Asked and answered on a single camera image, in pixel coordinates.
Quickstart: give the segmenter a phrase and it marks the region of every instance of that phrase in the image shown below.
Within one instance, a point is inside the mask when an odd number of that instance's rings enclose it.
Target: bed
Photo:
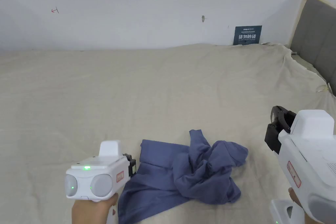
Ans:
[[[2,54],[1,223],[69,224],[64,176],[72,163],[98,154],[107,139],[120,139],[137,159],[142,139],[188,145],[191,129],[202,129],[210,144],[249,149],[232,173],[241,198],[218,206],[191,200],[142,223],[271,223],[270,200],[289,197],[264,143],[271,108],[324,109],[336,118],[336,11],[321,0],[302,7],[291,49],[196,44]]]

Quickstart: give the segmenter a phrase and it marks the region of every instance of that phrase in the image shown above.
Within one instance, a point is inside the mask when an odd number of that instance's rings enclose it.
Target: blue cloth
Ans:
[[[118,201],[120,224],[132,224],[198,199],[207,204],[235,202],[240,190],[230,174],[245,163],[248,149],[234,142],[212,146],[201,130],[191,130],[190,146],[143,140],[137,174]]]

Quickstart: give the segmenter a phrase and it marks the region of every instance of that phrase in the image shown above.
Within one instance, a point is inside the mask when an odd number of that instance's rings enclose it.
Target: red marking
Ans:
[[[297,188],[300,188],[301,180],[300,180],[299,176],[297,175],[297,173],[296,173],[296,171],[295,171],[295,169],[294,169],[294,167],[293,167],[293,165],[290,161],[287,163],[287,169],[288,169],[289,173],[291,174]]]
[[[116,182],[118,183],[118,182],[121,181],[123,178],[124,178],[124,171],[119,172],[119,173],[116,175]]]

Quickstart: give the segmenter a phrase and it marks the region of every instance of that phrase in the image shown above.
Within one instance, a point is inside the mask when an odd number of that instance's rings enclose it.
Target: hand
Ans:
[[[289,192],[289,196],[291,197],[291,199],[292,199],[296,204],[298,204],[300,207],[302,207],[302,205],[301,205],[299,199],[297,198],[297,196],[296,196],[296,194],[295,194],[295,192],[294,192],[294,190],[293,190],[292,187],[290,187],[290,188],[288,189],[288,192]],[[305,223],[305,224],[320,224],[319,222],[314,221],[312,218],[310,218],[309,215],[308,215],[306,212],[304,213],[304,223]]]
[[[117,193],[112,198],[99,202],[76,200],[72,207],[72,224],[106,224],[109,210],[117,200]]]

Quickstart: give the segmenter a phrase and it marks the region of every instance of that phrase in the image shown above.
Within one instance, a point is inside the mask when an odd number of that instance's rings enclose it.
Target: upholstered headboard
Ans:
[[[291,49],[312,64],[336,93],[336,9],[320,0],[307,0]]]

